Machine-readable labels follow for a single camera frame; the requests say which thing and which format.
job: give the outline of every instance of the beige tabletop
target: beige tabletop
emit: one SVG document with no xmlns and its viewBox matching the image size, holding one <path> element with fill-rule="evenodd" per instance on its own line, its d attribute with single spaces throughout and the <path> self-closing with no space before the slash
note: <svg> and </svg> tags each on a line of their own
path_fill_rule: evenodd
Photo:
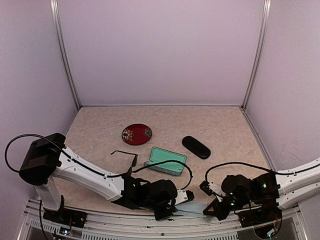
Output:
<svg viewBox="0 0 320 240">
<path fill-rule="evenodd" d="M 125 143 L 121 133 L 125 127 L 141 123 L 152 129 L 152 138 L 140 146 Z M 182 145 L 185 136 L 193 136 L 211 150 L 211 156 L 202 160 Z M 194 202 L 210 203 L 214 198 L 199 188 L 205 172 L 211 166 L 240 161 L 267 167 L 259 146 L 238 107 L 218 106 L 111 106 L 83 107 L 66 135 L 66 145 L 87 161 L 113 173 L 126 172 L 133 156 L 114 150 L 138 154 L 136 168 L 150 157 L 152 147 L 159 147 L 187 156 L 193 179 L 188 190 L 195 195 Z M 255 178 L 264 172 L 240 165 L 217 168 L 208 175 L 209 181 L 220 185 L 227 175 L 243 174 Z M 133 177 L 154 182 L 172 180 L 182 188 L 189 180 L 189 172 L 181 176 L 145 169 Z M 75 208 L 121 214 L 147 214 L 130 210 L 105 200 L 102 196 L 71 182 L 56 179 L 58 190 L 64 195 L 65 205 Z"/>
</svg>

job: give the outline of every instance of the floral pattern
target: floral pattern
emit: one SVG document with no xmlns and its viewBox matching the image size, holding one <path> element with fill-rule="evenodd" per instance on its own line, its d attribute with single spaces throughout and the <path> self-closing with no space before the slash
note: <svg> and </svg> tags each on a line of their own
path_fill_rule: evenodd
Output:
<svg viewBox="0 0 320 240">
<path fill-rule="evenodd" d="M 149 127 L 146 127 L 144 129 L 144 135 L 147 136 L 148 138 L 151 138 L 152 132 L 151 132 L 151 129 Z"/>
<path fill-rule="evenodd" d="M 122 133 L 122 138 L 123 140 L 129 140 L 129 141 L 133 141 L 133 137 L 134 137 L 134 131 L 126 128 L 123 133 Z"/>
</svg>

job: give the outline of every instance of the eyeglasses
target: eyeglasses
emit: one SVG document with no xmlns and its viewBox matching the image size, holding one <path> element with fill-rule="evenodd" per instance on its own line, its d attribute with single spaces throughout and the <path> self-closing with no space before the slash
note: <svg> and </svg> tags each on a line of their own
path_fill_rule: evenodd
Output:
<svg viewBox="0 0 320 240">
<path fill-rule="evenodd" d="M 115 150 L 112 153 L 110 153 L 111 155 L 113 155 L 115 152 L 119 152 L 119 153 L 123 153 L 123 154 L 130 154 L 130 155 L 134 155 L 133 161 L 131 163 L 131 166 L 129 167 L 127 173 L 129 176 L 131 176 L 131 171 L 132 168 L 135 167 L 137 165 L 137 161 L 138 161 L 138 154 L 135 153 L 131 153 L 131 152 L 126 152 L 126 151 L 120 151 L 120 150 Z"/>
</svg>

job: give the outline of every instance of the white wall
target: white wall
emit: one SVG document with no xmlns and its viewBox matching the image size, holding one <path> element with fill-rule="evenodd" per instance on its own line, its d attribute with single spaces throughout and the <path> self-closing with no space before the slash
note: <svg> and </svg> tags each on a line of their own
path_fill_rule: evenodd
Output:
<svg viewBox="0 0 320 240">
<path fill-rule="evenodd" d="M 320 4 L 272 1 L 248 114 L 278 170 L 320 157 Z M 299 204 L 319 239 L 320 195 Z"/>
<path fill-rule="evenodd" d="M 10 139 L 25 133 L 65 133 L 76 115 L 59 54 L 48 0 L 0 1 L 0 233 L 15 239 L 33 188 L 5 164 Z M 34 138 L 9 149 L 21 166 Z"/>
<path fill-rule="evenodd" d="M 82 105 L 241 105 L 263 0 L 59 1 Z"/>
</svg>

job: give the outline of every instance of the plate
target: plate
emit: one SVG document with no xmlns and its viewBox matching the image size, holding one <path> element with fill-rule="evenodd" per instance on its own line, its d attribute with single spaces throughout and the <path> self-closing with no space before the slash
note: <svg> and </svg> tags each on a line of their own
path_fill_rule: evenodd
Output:
<svg viewBox="0 0 320 240">
<path fill-rule="evenodd" d="M 127 126 L 121 134 L 122 140 L 130 145 L 142 145 L 150 140 L 152 131 L 147 125 L 136 123 Z"/>
</svg>

